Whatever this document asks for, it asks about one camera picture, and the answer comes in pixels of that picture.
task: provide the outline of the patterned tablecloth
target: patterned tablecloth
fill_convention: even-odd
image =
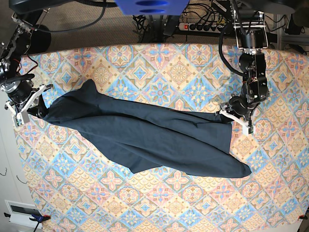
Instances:
[[[240,51],[224,52],[236,67]],[[233,125],[230,153],[253,172],[243,179],[167,167],[132,174],[76,131],[36,118],[16,129],[34,203],[52,217],[44,231],[246,232],[295,223],[309,205],[309,58],[264,52],[270,96],[255,112],[256,134]],[[212,45],[119,45],[33,58],[35,85],[54,84],[47,105],[89,78],[114,98],[200,112],[218,110],[241,88]],[[22,73],[34,65],[22,64]]]

